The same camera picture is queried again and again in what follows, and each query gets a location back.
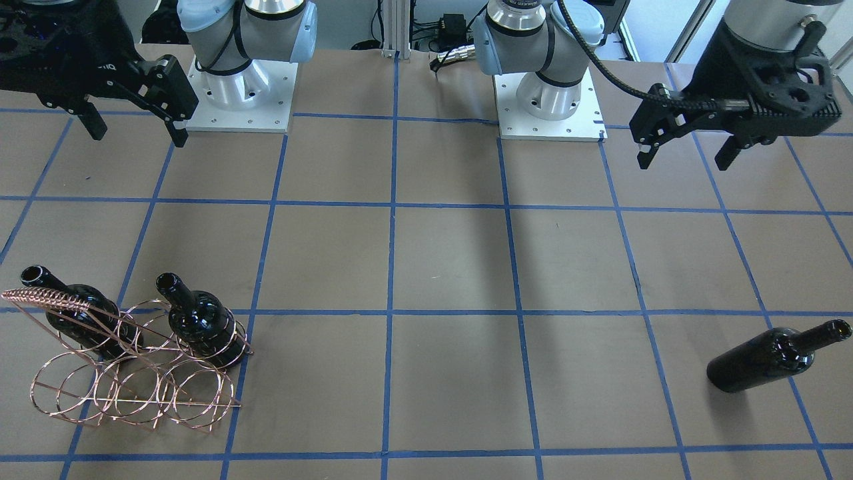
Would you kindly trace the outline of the robot arm over wine rack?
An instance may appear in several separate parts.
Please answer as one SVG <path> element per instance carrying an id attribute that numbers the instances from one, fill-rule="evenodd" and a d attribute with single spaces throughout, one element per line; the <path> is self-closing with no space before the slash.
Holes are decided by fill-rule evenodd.
<path id="1" fill-rule="evenodd" d="M 286 133 L 298 66 L 316 48 L 310 1 L 180 1 L 194 64 L 147 61 L 115 1 L 3 1 L 1 86 L 82 122 L 107 126 L 89 98 L 130 101 L 164 122 L 181 148 L 190 131 Z"/>

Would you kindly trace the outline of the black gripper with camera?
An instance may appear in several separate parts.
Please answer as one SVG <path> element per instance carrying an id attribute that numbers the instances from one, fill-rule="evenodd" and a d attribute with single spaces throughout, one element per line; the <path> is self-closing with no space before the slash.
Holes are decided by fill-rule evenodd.
<path id="1" fill-rule="evenodd" d="M 814 136 L 831 127 L 842 112 L 828 60 L 816 51 L 825 32 L 822 22 L 810 22 L 792 51 L 771 52 L 721 22 L 691 82 L 665 94 L 662 104 L 644 100 L 628 123 L 640 169 L 648 170 L 660 145 L 697 129 L 733 134 L 714 156 L 725 172 L 759 139 Z"/>

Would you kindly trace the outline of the black gripper over rack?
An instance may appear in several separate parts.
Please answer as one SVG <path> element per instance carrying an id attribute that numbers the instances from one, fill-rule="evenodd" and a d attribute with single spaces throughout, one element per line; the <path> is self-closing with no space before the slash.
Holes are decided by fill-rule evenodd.
<path id="1" fill-rule="evenodd" d="M 131 101 L 167 121 L 176 148 L 199 102 L 176 57 L 140 55 L 115 1 L 3 1 L 2 89 L 75 115 L 95 141 L 108 128 L 89 98 Z"/>

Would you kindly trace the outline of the robot arm carrying bottle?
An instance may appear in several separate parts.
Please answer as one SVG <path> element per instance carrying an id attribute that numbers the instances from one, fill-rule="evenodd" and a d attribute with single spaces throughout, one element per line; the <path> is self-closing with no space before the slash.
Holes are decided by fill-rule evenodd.
<path id="1" fill-rule="evenodd" d="M 569 118 L 594 64 L 642 100 L 628 122 L 643 146 L 640 168 L 665 143 L 699 130 L 729 134 L 715 157 L 724 171 L 743 150 L 781 136 L 816 136 L 841 119 L 830 64 L 818 49 L 824 21 L 841 5 L 731 1 L 681 91 L 658 83 L 643 92 L 610 72 L 594 52 L 605 37 L 603 18 L 585 1 L 490 1 L 473 21 L 473 37 L 483 73 L 523 75 L 518 100 L 530 115 Z"/>

